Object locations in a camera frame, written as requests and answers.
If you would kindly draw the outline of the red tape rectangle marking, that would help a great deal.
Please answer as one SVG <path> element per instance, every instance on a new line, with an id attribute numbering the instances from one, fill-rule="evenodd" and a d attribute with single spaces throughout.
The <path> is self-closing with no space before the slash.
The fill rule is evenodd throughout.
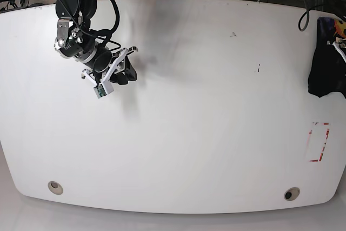
<path id="1" fill-rule="evenodd" d="M 309 132 L 306 158 L 309 162 L 322 160 L 327 139 L 329 136 L 330 123 L 314 122 Z"/>

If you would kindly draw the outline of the black T-shirt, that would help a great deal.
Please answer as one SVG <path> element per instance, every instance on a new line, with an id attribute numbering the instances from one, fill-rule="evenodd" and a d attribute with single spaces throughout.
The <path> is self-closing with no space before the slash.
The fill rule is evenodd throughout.
<path id="1" fill-rule="evenodd" d="M 337 50 L 338 40 L 345 41 L 345 22 L 319 17 L 317 20 L 316 48 L 308 77 L 308 92 L 317 97 L 330 93 L 345 95 L 345 43 Z"/>

